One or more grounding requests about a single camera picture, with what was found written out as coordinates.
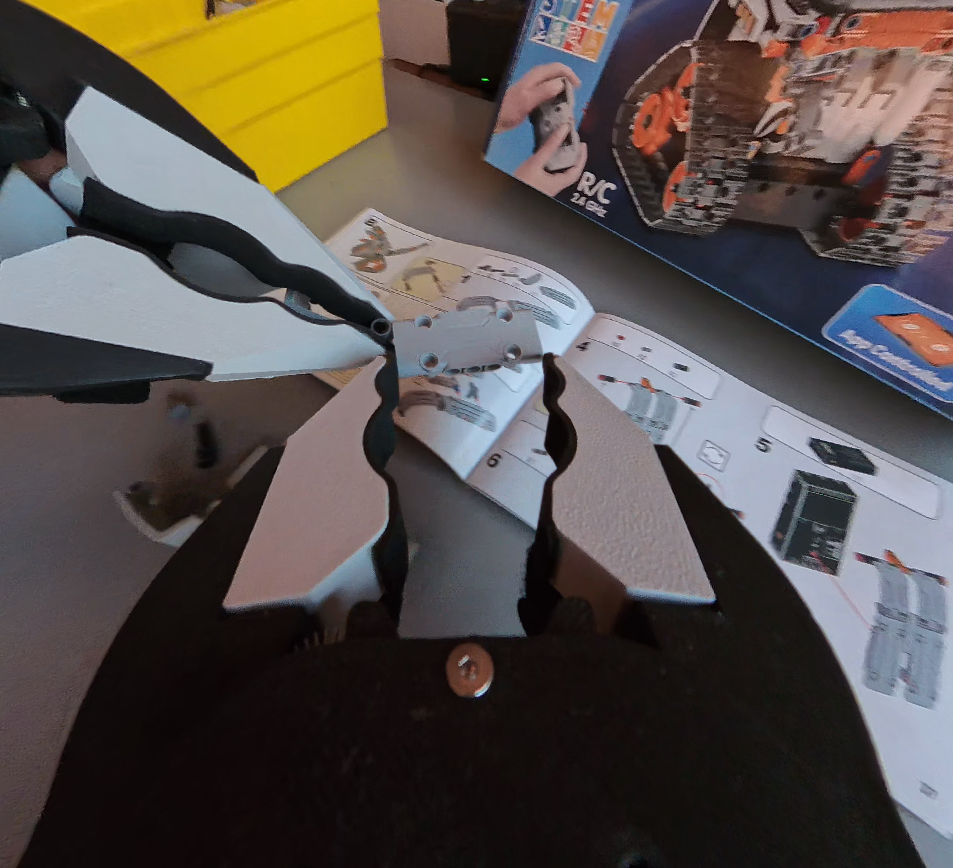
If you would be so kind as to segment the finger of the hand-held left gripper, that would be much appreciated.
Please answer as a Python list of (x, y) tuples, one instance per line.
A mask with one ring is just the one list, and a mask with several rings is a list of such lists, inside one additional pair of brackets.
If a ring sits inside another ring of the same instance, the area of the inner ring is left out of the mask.
[(108, 95), (81, 92), (66, 119), (66, 152), (83, 181), (80, 216), (96, 227), (214, 251), (358, 326), (392, 318), (264, 186)]
[(2, 323), (210, 364), (211, 381), (362, 367), (386, 351), (357, 326), (272, 299), (215, 298), (150, 255), (80, 234), (2, 261)]

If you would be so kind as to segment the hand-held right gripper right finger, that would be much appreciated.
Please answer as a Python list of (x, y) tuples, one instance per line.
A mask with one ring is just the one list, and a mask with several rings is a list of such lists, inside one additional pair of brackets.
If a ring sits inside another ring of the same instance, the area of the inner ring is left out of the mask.
[(518, 616), (542, 634), (563, 604), (613, 634), (638, 601), (709, 606), (716, 592), (648, 433), (569, 361), (546, 354), (545, 479)]

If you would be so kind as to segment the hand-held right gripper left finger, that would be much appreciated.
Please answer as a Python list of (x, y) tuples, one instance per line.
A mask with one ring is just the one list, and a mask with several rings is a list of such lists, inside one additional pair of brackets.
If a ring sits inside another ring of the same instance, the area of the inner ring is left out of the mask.
[(398, 621), (409, 546), (396, 482), (392, 360), (374, 360), (287, 441), (223, 607), (293, 606), (325, 633), (380, 602)]

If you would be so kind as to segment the short grey toy panel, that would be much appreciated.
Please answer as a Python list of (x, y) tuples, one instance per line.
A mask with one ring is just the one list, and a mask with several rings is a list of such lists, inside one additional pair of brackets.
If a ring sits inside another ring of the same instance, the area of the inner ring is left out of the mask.
[(528, 311), (473, 306), (395, 321), (399, 377), (497, 371), (542, 361), (538, 323)]

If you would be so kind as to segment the grey desk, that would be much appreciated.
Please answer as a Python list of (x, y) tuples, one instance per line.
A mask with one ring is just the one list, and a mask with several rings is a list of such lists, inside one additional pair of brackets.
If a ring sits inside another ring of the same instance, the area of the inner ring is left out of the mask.
[[(387, 67), (390, 126), (280, 195), (320, 238), (373, 206), (513, 247), (597, 303), (816, 418), (951, 479), (951, 421), (483, 162), (493, 105)], [(26, 852), (81, 700), (123, 618), (170, 557), (108, 490), (158, 455), (158, 407), (2, 398), (2, 866)], [(502, 629), (525, 526), (404, 439), (395, 477), (419, 632)]]

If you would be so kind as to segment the white instruction booklet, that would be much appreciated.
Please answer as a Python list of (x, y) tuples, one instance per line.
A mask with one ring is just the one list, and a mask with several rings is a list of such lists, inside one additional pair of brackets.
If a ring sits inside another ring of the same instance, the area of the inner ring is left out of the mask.
[(535, 260), (372, 208), (325, 244), (397, 319), (532, 314), (543, 350), (674, 451), (772, 555), (832, 644), (893, 797), (951, 838), (950, 482), (595, 312)]

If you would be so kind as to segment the yellow storage bin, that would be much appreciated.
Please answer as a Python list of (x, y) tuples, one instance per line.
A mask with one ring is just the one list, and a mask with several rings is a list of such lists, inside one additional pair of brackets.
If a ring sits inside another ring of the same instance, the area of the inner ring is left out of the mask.
[(20, 0), (167, 91), (279, 191), (387, 127), (378, 0)]

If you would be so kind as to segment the curved grey toy panel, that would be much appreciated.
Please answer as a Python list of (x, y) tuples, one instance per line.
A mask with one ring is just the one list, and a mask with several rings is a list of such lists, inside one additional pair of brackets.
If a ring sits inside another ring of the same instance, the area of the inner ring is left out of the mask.
[(211, 469), (175, 474), (159, 481), (139, 480), (114, 490), (113, 502), (124, 519), (148, 540), (177, 549), (191, 537), (224, 498), (244, 479), (272, 445), (256, 443), (234, 461)]

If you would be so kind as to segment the black electronic box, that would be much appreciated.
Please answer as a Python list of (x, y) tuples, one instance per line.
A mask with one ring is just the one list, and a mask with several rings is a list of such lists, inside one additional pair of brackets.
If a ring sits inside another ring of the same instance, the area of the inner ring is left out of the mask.
[(494, 97), (507, 73), (525, 4), (453, 0), (446, 6), (449, 76)]

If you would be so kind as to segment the blue toy robot box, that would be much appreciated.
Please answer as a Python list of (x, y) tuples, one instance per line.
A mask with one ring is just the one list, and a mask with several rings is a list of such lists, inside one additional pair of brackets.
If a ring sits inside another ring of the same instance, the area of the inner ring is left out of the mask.
[(484, 156), (951, 417), (952, 0), (530, 0)]

